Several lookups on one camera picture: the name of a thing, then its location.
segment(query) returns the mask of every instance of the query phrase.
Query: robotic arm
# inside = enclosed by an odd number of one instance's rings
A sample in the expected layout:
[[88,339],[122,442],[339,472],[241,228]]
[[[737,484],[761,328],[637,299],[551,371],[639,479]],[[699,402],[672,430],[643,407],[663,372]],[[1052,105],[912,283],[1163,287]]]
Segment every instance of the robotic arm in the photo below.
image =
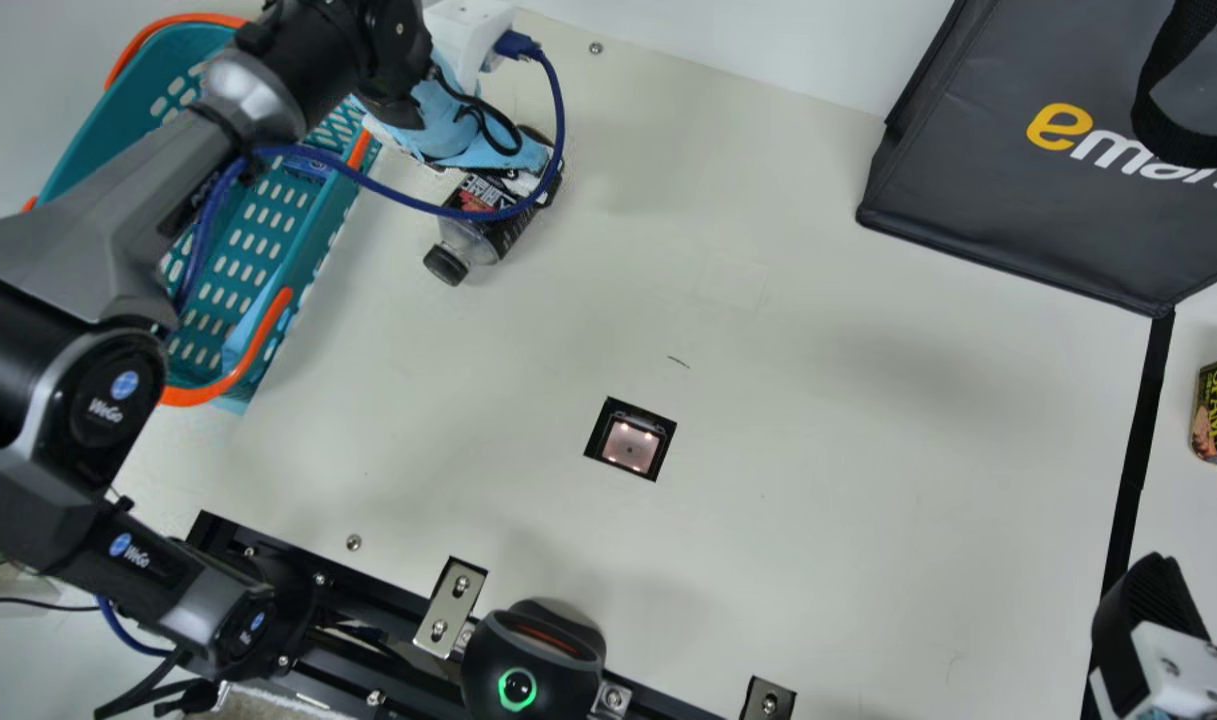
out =
[[292,144],[357,94],[424,131],[419,0],[275,0],[211,61],[206,95],[69,192],[0,219],[0,552],[113,598],[214,675],[303,621],[251,576],[103,496],[166,383],[176,314],[156,266],[223,167]]

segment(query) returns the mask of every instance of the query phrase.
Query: bag handle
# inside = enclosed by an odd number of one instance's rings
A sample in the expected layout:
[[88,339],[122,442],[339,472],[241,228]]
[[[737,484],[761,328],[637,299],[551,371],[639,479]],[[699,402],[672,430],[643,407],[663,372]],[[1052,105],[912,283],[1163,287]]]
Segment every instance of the bag handle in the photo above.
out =
[[1184,63],[1217,27],[1217,0],[1174,0],[1142,66],[1133,101],[1133,133],[1166,163],[1184,168],[1217,168],[1217,135],[1180,126],[1151,97],[1155,86]]

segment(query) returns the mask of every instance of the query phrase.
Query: white plastic part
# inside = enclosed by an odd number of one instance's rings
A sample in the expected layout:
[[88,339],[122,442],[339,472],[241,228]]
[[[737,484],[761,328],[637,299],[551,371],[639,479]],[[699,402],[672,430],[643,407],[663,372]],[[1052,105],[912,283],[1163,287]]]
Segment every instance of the white plastic part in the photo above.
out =
[[492,72],[500,61],[493,45],[515,23],[515,5],[503,0],[444,0],[425,10],[426,29],[434,50],[456,74],[458,85],[470,94],[479,71]]
[[[1133,646],[1151,693],[1125,714],[1125,720],[1166,711],[1174,718],[1204,718],[1217,713],[1217,648],[1201,639],[1155,623],[1133,630]],[[1118,718],[1106,694],[1101,669],[1088,676],[1103,719]]]

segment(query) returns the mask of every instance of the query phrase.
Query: white table surface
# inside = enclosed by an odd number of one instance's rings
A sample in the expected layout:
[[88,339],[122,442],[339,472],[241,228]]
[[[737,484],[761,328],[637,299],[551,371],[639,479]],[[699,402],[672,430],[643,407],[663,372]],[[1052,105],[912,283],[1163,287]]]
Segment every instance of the white table surface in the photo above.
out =
[[1133,561],[1176,557],[1217,643],[1217,466],[1188,445],[1199,369],[1217,361],[1217,286],[1178,305]]
[[[568,100],[557,204],[449,288],[434,220],[361,197],[248,414],[151,420],[138,514],[420,594],[470,559],[477,611],[572,602],[723,716],[751,675],[797,718],[1078,714],[1146,320],[858,227],[873,116],[518,28]],[[534,64],[489,97],[553,123]],[[658,483],[581,456],[608,395],[677,421]]]

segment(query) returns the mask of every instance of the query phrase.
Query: orange basket handle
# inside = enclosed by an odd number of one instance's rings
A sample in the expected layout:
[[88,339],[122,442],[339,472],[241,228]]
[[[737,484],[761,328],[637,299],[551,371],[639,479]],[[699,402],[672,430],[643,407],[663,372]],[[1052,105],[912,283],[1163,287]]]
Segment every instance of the orange basket handle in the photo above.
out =
[[219,13],[183,13],[183,15],[170,15],[170,17],[159,18],[148,26],[141,28],[131,41],[124,47],[123,54],[119,54],[119,58],[114,61],[114,67],[110,68],[110,75],[106,77],[105,90],[110,90],[111,85],[114,85],[114,79],[119,78],[119,73],[131,63],[133,58],[136,58],[138,51],[141,50],[142,45],[150,40],[150,36],[155,35],[156,32],[164,29],[169,26],[181,24],[181,23],[209,23],[220,27],[228,27],[239,29],[243,27],[248,21],[243,18],[236,18],[231,15],[219,15]]
[[195,407],[196,405],[204,405],[204,403],[214,400],[219,395],[224,395],[225,392],[235,387],[243,378],[243,375],[248,373],[248,369],[252,369],[253,359],[256,359],[257,354],[260,354],[260,347],[265,344],[270,331],[279,322],[279,316],[284,315],[284,310],[288,309],[291,302],[292,288],[285,287],[280,289],[279,296],[275,296],[275,302],[271,302],[270,309],[267,310],[265,317],[260,320],[260,325],[257,325],[257,332],[252,336],[252,342],[248,343],[243,356],[239,359],[239,365],[234,366],[234,370],[230,370],[229,375],[204,387],[181,388],[168,386],[164,388],[164,396],[163,400],[159,400],[159,405]]

